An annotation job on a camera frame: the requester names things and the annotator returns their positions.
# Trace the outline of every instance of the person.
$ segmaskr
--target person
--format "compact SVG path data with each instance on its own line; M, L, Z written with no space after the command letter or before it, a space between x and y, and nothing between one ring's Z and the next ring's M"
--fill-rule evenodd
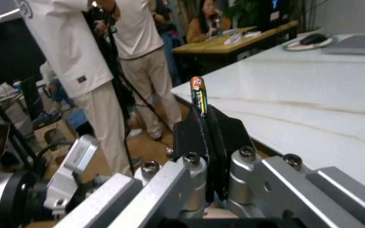
M95 0L114 17L114 0ZM68 96L84 111L112 173L131 175L125 126L111 74L82 11L91 0L15 0L37 44Z
M119 59L125 77L142 97L153 104L152 84L159 95L172 130L181 121L181 110L171 93L171 79L163 46L152 13L149 0L117 0L122 12L116 23L114 34ZM157 116L144 105L134 93L136 106L146 124L149 135L156 141L162 139L162 125Z
M40 66L40 73L43 77L44 83L48 86L48 89L50 91L51 99L55 102L61 102L62 100L65 100L67 104L70 106L70 108L73 108L76 106L71 100L63 86L61 85L60 81L57 79L56 73L51 68L50 63L48 60L46 60L45 63L43 63Z
M187 42L199 43L215 35L217 32L216 19L220 13L215 6L214 0L201 0L198 17L191 21L188 28ZM230 28L231 20L223 16L220 29L225 31Z
M171 9L167 7L168 0L151 0L151 10L156 28L164 42L164 54L170 71L173 87L181 84L177 64L173 55L173 33L175 25L171 23Z

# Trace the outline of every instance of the chest logo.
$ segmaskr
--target chest logo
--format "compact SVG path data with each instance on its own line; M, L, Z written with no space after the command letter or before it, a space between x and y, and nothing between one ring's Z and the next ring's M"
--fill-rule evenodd
M33 11L30 7L29 3L26 0L15 0L16 5L18 6L20 13L24 18L32 19Z

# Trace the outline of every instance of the white pants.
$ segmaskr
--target white pants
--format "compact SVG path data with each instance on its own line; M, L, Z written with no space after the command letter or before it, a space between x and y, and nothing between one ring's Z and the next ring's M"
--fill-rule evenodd
M131 176L124 144L125 125L112 83L107 82L74 101L94 128L111 172Z
M151 105L153 104L152 84L164 106L168 118L168 126L173 129L176 122L181 121L181 110L174 95L170 92L172 88L170 73L162 48L138 59L121 60L121 65L126 78L139 91L142 97ZM146 124L147 132L152 138L162 135L162 125L157 116L150 111L140 97L134 93L137 109L142 115Z

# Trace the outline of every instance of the potted plant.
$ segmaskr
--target potted plant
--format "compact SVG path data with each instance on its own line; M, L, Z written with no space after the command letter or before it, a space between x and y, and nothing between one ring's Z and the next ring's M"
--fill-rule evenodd
M232 19L234 27L250 27L258 24L258 8L258 0L235 0L226 14Z

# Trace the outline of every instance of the laptop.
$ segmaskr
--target laptop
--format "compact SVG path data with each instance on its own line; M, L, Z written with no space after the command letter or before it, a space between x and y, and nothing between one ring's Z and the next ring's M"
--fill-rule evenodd
M365 35L354 35L322 49L325 54L365 55Z

